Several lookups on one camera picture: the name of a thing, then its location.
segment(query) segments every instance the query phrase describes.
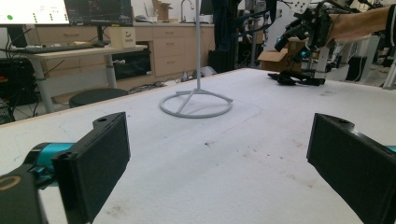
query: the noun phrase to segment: cardboard box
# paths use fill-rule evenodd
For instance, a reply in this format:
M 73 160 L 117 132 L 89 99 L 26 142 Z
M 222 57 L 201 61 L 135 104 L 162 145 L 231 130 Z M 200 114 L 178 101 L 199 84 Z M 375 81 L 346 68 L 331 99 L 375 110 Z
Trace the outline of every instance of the cardboard box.
M 304 46 L 304 41 L 290 40 L 280 52 L 277 50 L 263 51 L 258 58 L 261 61 L 262 70 L 274 72 L 301 71 L 301 63 L 295 63 L 292 58 Z
M 136 34 L 134 27 L 108 27 L 110 32 L 111 47 L 134 48 L 136 46 Z
M 170 7 L 170 3 L 163 3 L 162 1 L 152 0 L 152 5 L 154 7 L 154 14 L 158 14 L 158 21 L 169 21 L 169 9 L 172 9 Z

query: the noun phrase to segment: chair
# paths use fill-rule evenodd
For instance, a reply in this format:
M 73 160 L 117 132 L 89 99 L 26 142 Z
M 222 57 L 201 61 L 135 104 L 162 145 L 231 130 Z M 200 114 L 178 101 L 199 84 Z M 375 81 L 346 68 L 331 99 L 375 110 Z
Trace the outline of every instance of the chair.
M 70 98 L 69 107 L 73 108 L 82 105 L 90 105 L 126 95 L 128 95 L 128 91 L 120 89 L 95 89 L 84 91 Z

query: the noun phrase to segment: cabinet drawer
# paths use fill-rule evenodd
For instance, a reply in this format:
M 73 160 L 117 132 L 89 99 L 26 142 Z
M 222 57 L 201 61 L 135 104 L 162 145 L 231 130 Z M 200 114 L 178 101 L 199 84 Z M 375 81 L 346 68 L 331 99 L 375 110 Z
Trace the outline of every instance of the cabinet drawer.
M 78 59 L 50 60 L 46 61 L 45 67 L 48 70 L 60 70 L 65 68 L 85 67 L 97 64 L 105 64 L 105 58 L 103 56 L 92 56 Z
M 150 41 L 152 40 L 152 28 L 151 27 L 135 27 L 136 29 L 136 41 Z
M 183 36 L 183 28 L 181 27 L 155 27 L 152 29 L 152 36 L 155 37 L 174 37 Z
M 154 39 L 154 57 L 175 56 L 184 54 L 184 38 Z
M 165 76 L 184 71 L 183 55 L 155 58 L 155 76 Z
M 90 41 L 96 39 L 96 27 L 37 27 L 41 43 Z

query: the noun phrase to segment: monitor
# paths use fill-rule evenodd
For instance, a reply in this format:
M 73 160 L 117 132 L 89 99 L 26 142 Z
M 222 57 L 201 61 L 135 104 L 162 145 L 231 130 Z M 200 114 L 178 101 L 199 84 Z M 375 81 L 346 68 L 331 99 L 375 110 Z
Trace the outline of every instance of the monitor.
M 97 27 L 103 42 L 102 26 L 133 26 L 131 0 L 64 0 L 70 23 Z
M 213 15 L 212 0 L 201 0 L 200 15 Z
M 0 7 L 0 25 L 68 24 L 64 0 L 11 0 Z
M 7 27 L 7 33 L 9 35 L 9 38 L 11 39 L 11 43 L 13 46 L 17 48 L 26 48 L 28 46 L 26 38 L 24 36 L 24 31 L 23 27 L 17 26 L 17 25 L 12 25 Z

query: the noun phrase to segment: table surface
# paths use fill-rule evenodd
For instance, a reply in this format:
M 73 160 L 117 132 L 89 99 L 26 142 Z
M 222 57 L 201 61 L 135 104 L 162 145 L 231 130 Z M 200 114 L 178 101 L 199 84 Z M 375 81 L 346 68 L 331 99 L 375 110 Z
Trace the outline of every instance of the table surface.
M 25 54 L 25 56 L 29 59 L 55 60 L 55 59 L 81 58 L 84 56 L 92 56 L 92 55 L 110 55 L 116 53 L 126 53 L 132 51 L 139 51 L 146 48 L 147 46 L 145 45 L 136 45 L 134 48 L 113 48 L 110 46 L 105 46 L 104 48 L 74 49 L 67 51 L 42 53 L 42 54 Z
M 77 142 L 94 119 L 125 111 L 132 157 L 94 223 L 361 223 L 306 160 L 314 114 L 347 119 L 395 145 L 396 91 L 335 81 L 281 86 L 265 71 L 241 69 L 201 79 L 203 90 L 233 98 L 224 115 L 181 119 L 159 108 L 164 97 L 195 87 L 190 81 L 2 125 L 0 174 L 35 145 Z M 185 112 L 221 104 L 193 96 Z M 40 194 L 49 223 L 66 223 L 58 188 Z

